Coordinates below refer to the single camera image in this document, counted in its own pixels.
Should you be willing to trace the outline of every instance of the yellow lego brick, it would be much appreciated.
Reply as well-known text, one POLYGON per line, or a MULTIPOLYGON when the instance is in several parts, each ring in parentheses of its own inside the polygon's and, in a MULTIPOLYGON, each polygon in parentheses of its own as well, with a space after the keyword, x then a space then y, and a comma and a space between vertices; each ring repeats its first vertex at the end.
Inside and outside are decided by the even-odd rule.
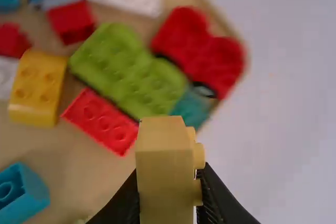
POLYGON ((192 224, 202 204, 195 169, 205 166, 202 144, 180 116, 143 118, 135 142, 141 224, 192 224))
POLYGON ((67 60, 34 50, 24 53, 8 106, 12 121, 41 127, 57 123, 67 60))

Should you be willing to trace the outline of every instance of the red lego brick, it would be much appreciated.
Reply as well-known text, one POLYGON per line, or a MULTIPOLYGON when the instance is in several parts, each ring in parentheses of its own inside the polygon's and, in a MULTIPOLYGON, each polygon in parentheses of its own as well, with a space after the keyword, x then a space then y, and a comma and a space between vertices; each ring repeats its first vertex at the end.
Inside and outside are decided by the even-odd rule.
POLYGON ((242 45, 229 37, 208 32, 206 18, 190 7, 172 11, 151 43, 154 53, 174 61, 193 81, 213 89, 223 99, 242 74, 242 45))
POLYGON ((51 9, 47 16, 64 45, 86 40, 96 28, 86 1, 51 9))
POLYGON ((61 116, 120 156, 134 143, 138 124, 86 88, 61 116))
POLYGON ((21 58, 23 53, 31 47, 25 33, 14 23, 0 25, 0 55, 21 58))

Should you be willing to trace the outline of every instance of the white backdrop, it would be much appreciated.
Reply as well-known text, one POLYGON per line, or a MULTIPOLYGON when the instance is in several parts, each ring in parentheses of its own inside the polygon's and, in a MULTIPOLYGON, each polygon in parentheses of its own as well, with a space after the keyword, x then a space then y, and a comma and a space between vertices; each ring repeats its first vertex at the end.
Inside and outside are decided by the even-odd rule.
POLYGON ((251 66, 199 135, 208 162, 262 223, 336 223, 336 0, 212 1, 251 66))

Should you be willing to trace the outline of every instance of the beige lego brick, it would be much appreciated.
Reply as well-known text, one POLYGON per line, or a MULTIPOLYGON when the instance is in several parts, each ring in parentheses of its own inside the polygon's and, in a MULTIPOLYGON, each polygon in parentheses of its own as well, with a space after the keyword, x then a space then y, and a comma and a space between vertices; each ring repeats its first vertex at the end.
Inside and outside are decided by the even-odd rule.
POLYGON ((141 224, 192 224, 202 204, 195 169, 204 168, 202 144, 180 116, 144 118, 135 143, 141 224))

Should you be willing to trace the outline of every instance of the tan table surface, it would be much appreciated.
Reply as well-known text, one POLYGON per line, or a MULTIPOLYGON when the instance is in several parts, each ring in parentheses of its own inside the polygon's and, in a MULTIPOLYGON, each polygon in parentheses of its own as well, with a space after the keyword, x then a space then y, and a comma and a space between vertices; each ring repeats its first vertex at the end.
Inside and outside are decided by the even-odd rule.
MULTIPOLYGON (((71 55, 80 44, 64 47, 50 28, 43 12, 27 7, 0 15, 0 22, 21 25, 34 47, 51 54, 71 55)), ((165 14, 149 19, 117 9, 92 4, 97 22, 125 22, 134 27, 146 43, 156 33, 165 16, 178 5, 194 5, 206 10, 220 35, 231 34, 203 0, 165 0, 165 14)), ((83 86, 67 74, 60 112, 83 86)), ((7 103, 0 102, 0 169, 22 161, 37 172, 50 189, 51 205, 26 223, 71 223, 94 215, 123 184, 135 168, 134 152, 120 158, 98 145, 83 132, 60 120, 53 129, 13 124, 7 117, 7 103)))

